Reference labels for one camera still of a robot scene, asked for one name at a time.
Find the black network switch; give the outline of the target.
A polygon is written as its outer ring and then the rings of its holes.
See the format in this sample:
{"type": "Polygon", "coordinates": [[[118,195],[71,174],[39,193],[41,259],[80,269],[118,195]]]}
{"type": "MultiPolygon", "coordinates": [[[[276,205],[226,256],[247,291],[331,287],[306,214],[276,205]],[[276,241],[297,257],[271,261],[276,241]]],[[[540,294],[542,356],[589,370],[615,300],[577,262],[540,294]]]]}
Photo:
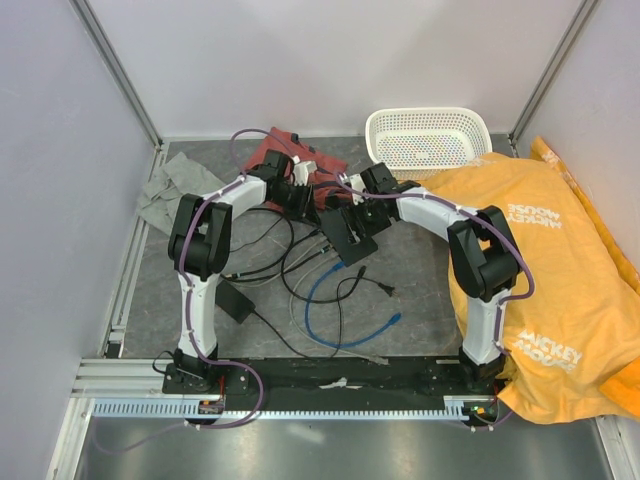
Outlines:
{"type": "Polygon", "coordinates": [[[372,238],[364,238],[355,233],[340,211],[324,211],[319,218],[322,232],[346,267],[378,250],[378,244],[372,238]]]}

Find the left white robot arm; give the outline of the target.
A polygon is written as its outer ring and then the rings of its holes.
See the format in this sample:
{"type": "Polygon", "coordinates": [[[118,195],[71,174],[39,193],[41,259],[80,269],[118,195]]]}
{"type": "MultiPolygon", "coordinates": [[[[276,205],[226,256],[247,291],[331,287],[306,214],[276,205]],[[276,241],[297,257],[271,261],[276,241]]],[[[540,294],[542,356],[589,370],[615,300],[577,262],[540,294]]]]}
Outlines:
{"type": "Polygon", "coordinates": [[[215,296],[231,253],[233,221],[265,202],[303,215],[313,203],[308,180],[315,171],[313,161],[270,149],[261,163],[231,183],[181,197],[168,245],[181,289],[181,337],[173,358],[196,392],[211,392],[220,378],[215,296]]]}

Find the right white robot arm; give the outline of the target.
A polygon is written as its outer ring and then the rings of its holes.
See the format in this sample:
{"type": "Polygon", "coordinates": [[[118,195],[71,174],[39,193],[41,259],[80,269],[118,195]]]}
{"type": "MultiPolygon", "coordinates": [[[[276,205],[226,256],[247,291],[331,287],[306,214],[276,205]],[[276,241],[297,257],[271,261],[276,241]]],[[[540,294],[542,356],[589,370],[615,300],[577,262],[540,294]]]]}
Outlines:
{"type": "Polygon", "coordinates": [[[351,200],[321,216],[322,229],[350,266],[374,253],[375,235],[395,221],[417,225],[447,241],[454,278],[467,297],[466,331],[458,381],[477,394],[504,367],[502,308],[509,301],[523,258],[502,211],[453,203],[414,181],[398,182],[382,163],[358,175],[339,174],[351,200]]]}

